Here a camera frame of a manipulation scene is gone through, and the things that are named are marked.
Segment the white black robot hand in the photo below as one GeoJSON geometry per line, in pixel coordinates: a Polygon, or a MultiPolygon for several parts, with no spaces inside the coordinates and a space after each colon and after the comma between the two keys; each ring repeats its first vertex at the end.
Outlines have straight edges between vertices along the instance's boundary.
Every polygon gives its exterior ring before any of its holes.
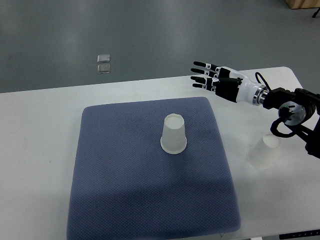
{"type": "Polygon", "coordinates": [[[259,106],[270,91],[267,86],[253,82],[244,73],[230,67],[200,61],[194,61],[193,64],[196,67],[191,71],[199,76],[190,77],[194,81],[192,86],[213,92],[230,102],[246,102],[259,106]]]}

